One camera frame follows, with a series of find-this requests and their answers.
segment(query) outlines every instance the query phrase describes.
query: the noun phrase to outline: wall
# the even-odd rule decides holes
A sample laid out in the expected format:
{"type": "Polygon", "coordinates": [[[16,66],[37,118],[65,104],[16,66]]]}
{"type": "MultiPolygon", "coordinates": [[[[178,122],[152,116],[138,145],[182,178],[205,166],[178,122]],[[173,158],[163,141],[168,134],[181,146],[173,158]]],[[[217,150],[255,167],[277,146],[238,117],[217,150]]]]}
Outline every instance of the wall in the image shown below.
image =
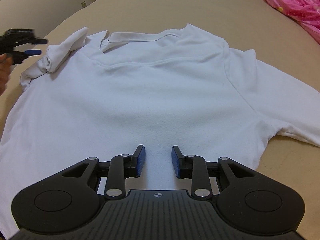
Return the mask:
{"type": "Polygon", "coordinates": [[[83,1],[89,5],[95,0],[1,0],[0,35],[7,29],[27,28],[44,37],[80,10],[83,1]]]}

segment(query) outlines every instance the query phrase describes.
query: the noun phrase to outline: table surface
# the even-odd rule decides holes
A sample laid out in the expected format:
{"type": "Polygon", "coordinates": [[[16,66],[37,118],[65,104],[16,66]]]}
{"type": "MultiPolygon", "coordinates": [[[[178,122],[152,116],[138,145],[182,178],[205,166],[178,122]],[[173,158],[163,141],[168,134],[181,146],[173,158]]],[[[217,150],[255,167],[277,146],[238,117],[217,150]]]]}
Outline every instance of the table surface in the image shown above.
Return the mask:
{"type": "MultiPolygon", "coordinates": [[[[255,49],[262,60],[320,91],[320,46],[293,20],[263,0],[98,0],[61,23],[47,35],[59,44],[87,26],[90,34],[111,32],[159,33],[187,23],[223,37],[231,48],[255,49]]],[[[45,50],[47,45],[38,45],[45,50]]],[[[12,72],[0,97],[0,130],[21,94],[22,71],[38,60],[31,57],[12,72]]],[[[275,136],[265,150],[258,171],[295,189],[306,204],[298,232],[320,238],[320,148],[275,136]]]]}

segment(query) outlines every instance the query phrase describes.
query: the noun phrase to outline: pink blanket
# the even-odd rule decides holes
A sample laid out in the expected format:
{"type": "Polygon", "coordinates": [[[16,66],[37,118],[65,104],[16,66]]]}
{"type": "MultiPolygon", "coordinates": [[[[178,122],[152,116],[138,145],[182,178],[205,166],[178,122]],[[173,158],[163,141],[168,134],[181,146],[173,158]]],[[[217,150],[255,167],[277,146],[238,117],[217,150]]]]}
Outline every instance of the pink blanket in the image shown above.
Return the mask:
{"type": "Polygon", "coordinates": [[[320,44],[320,0],[265,0],[295,19],[320,44]]]}

